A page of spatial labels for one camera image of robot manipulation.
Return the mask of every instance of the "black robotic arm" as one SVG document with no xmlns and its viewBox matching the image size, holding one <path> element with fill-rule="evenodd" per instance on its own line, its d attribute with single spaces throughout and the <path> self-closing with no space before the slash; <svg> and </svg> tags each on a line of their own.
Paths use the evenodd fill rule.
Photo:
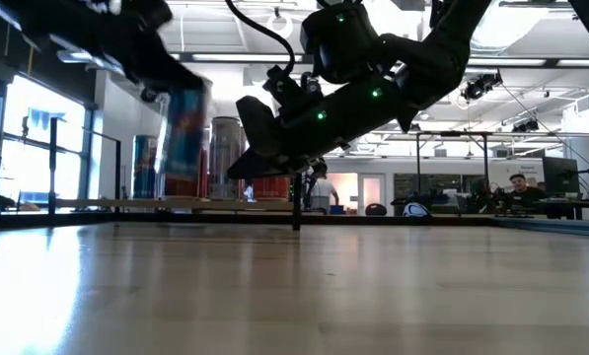
<svg viewBox="0 0 589 355">
<path fill-rule="evenodd" d="M 107 5 L 108 0 L 0 0 L 0 16 L 37 50 L 65 62 L 92 63 L 155 92 L 204 85 L 167 52 L 157 33 L 172 19 L 164 0 L 123 0 L 119 14 L 105 10 Z"/>
<path fill-rule="evenodd" d="M 229 169 L 230 178 L 292 175 L 335 148 L 397 119 L 408 131 L 420 110 L 462 82 L 470 41 L 491 0 L 445 0 L 438 22 L 422 42 L 377 35 L 359 2 L 328 6 L 302 24 L 301 44 L 314 56 L 315 73 L 346 84 L 312 97 L 268 71 L 265 88 L 281 104 L 274 117 L 252 97 L 237 102 L 251 148 Z M 391 68 L 400 61 L 397 72 Z"/>
</svg>

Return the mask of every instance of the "can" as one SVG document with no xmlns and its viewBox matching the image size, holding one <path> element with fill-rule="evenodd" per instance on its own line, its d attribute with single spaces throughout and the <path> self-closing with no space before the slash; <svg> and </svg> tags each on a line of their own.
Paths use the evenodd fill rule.
<svg viewBox="0 0 589 355">
<path fill-rule="evenodd" d="M 257 201 L 288 201 L 290 177 L 262 177 L 253 179 L 253 195 Z"/>
<path fill-rule="evenodd" d="M 206 150 L 199 153 L 199 174 L 197 180 L 187 180 L 166 176 L 164 195 L 167 197 L 201 198 L 206 197 Z"/>
<path fill-rule="evenodd" d="M 228 178 L 228 168 L 242 156 L 246 145 L 237 117 L 215 117 L 211 122 L 208 196 L 211 199 L 240 199 L 242 182 Z"/>
<path fill-rule="evenodd" d="M 132 154 L 132 197 L 154 198 L 156 189 L 156 149 L 158 139 L 149 135 L 134 136 Z"/>
<path fill-rule="evenodd" d="M 197 197 L 208 95 L 205 89 L 172 89 L 161 129 L 158 167 L 165 196 Z"/>
</svg>

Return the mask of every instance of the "blue bin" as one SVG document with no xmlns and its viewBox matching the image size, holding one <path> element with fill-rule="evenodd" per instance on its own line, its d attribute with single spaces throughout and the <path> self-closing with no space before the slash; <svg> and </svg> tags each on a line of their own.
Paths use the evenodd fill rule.
<svg viewBox="0 0 589 355">
<path fill-rule="evenodd" d="M 330 214 L 345 214 L 344 206 L 342 205 L 332 205 L 330 207 Z"/>
</svg>

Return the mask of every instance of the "person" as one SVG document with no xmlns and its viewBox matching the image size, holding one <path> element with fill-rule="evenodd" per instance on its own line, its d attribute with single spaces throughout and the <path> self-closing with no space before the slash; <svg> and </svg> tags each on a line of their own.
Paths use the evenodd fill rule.
<svg viewBox="0 0 589 355">
<path fill-rule="evenodd" d="M 316 180 L 316 184 L 312 187 L 312 209 L 323 208 L 327 213 L 330 212 L 331 196 L 335 199 L 335 204 L 340 204 L 340 198 L 331 181 L 327 180 L 326 175 L 321 175 Z"/>
<path fill-rule="evenodd" d="M 533 202 L 547 198 L 545 192 L 536 187 L 527 186 L 527 179 L 522 174 L 514 174 L 509 178 L 513 191 L 509 194 L 514 206 L 535 209 Z"/>
</svg>

